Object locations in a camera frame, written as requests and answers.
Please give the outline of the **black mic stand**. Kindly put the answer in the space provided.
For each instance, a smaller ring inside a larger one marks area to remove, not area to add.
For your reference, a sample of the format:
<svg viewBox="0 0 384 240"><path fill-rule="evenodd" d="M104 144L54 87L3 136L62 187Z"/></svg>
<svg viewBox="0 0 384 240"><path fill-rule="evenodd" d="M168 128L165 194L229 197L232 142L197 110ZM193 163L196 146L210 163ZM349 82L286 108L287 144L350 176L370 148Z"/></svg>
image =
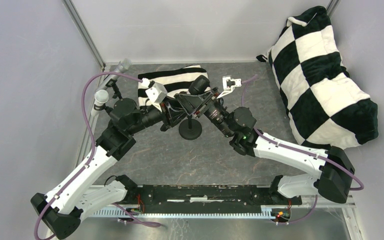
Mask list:
<svg viewBox="0 0 384 240"><path fill-rule="evenodd" d="M179 135L189 141L199 138L203 131L202 124L187 112L185 112L185 117L186 119L179 124Z"/></svg>
<svg viewBox="0 0 384 240"><path fill-rule="evenodd" d="M119 100L122 100L123 97L122 97L122 94L120 92L120 89L119 87L117 86L117 80L116 79L110 79L109 82L106 84L106 86L108 88L112 88L113 90L113 95L112 95L112 98L113 99L119 99Z"/></svg>
<svg viewBox="0 0 384 240"><path fill-rule="evenodd" d="M97 116L100 112L105 111L107 114L109 114L113 110L112 107L107 106L105 103L102 105L96 105L94 104L91 110L92 116Z"/></svg>

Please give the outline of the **black mic stand front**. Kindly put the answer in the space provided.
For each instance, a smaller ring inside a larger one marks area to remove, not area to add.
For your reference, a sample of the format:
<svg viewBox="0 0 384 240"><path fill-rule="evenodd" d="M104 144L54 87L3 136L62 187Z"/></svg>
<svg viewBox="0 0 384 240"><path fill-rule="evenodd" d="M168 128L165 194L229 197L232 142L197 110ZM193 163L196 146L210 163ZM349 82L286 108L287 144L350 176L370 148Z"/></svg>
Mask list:
<svg viewBox="0 0 384 240"><path fill-rule="evenodd" d="M112 88L113 90L113 95L112 95L112 98L113 99L119 99L119 100L122 100L123 97L122 97L122 94L120 92L120 89L119 87L117 86L117 80L116 79L110 79L109 82L106 84L106 86L108 88Z"/></svg>

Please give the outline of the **silver microphone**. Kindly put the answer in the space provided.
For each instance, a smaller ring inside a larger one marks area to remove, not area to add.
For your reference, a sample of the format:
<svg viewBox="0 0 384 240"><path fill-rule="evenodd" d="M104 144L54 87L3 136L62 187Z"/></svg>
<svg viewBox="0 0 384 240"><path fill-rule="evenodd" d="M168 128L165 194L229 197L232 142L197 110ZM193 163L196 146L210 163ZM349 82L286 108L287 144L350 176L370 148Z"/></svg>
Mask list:
<svg viewBox="0 0 384 240"><path fill-rule="evenodd" d="M115 73L126 73L128 71L128 69L131 67L132 65L132 62L130 59L128 58L125 58L123 61L120 61L118 63L118 65L114 68L113 72ZM98 86L98 88L96 89L96 91L100 91L100 90L107 90L108 88L111 88L112 85L114 85L118 78L120 76L118 75L114 75L114 74L110 74L108 76L106 76L103 80L103 82Z"/></svg>

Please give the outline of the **white microphone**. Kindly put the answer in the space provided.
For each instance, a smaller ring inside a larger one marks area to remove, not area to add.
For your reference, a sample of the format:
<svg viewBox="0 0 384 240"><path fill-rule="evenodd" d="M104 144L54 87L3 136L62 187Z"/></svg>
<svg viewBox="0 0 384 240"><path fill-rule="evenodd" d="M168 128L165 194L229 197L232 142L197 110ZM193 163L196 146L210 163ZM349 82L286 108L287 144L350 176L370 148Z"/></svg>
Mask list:
<svg viewBox="0 0 384 240"><path fill-rule="evenodd" d="M96 115L98 115L99 112L105 108L105 104L108 102L108 100L109 93L104 89L98 90L94 94L94 102L90 112L91 116L95 117Z"/></svg>

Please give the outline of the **black microphone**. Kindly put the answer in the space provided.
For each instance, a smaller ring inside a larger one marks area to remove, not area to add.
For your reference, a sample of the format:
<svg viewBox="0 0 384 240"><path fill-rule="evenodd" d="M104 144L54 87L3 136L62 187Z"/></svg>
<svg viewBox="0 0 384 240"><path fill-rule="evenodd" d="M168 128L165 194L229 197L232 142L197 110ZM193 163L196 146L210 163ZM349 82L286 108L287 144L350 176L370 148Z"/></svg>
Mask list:
<svg viewBox="0 0 384 240"><path fill-rule="evenodd" d="M200 95L210 89L210 80L204 76L198 76L189 86L188 92L190 95Z"/></svg>

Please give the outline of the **black mic stand back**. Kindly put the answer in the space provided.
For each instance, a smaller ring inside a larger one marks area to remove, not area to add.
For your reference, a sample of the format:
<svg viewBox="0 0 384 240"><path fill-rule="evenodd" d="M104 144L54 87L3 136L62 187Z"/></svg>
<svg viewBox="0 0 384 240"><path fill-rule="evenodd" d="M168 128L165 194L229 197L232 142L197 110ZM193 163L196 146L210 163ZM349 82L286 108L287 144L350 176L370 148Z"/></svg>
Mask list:
<svg viewBox="0 0 384 240"><path fill-rule="evenodd" d="M113 110L112 107L107 106L105 103L102 105L96 105L94 104L91 110L92 116L97 116L100 112L105 111L107 114L109 114Z"/></svg>

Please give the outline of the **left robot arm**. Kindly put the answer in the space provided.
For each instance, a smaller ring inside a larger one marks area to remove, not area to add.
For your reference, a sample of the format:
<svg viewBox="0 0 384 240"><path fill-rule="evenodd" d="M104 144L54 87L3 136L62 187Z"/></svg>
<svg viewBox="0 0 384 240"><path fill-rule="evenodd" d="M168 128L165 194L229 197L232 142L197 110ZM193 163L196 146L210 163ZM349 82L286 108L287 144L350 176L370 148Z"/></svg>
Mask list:
<svg viewBox="0 0 384 240"><path fill-rule="evenodd" d="M40 221L59 240L69 237L94 212L127 196L128 188L118 179L94 192L86 191L133 147L134 134L159 122L165 132L187 115L173 99L138 107L135 100L122 98L113 107L105 107L105 111L110 121L100 137L92 140L90 153L54 189L46 194L36 193L30 200Z"/></svg>

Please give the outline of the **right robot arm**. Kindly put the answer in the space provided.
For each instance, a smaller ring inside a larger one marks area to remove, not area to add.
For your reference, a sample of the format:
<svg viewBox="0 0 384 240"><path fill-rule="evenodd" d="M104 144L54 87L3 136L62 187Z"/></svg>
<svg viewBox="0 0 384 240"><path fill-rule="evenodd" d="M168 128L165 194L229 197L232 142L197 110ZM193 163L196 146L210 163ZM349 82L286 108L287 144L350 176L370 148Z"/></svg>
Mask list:
<svg viewBox="0 0 384 240"><path fill-rule="evenodd" d="M218 95L213 88L198 95L177 93L174 98L189 116L206 116L225 137L232 138L229 144L238 154L274 160L304 172L277 176L270 187L279 195L291 199L318 194L334 203L347 202L355 168L343 149L305 147L263 133L255 129L257 121L248 107L228 112Z"/></svg>

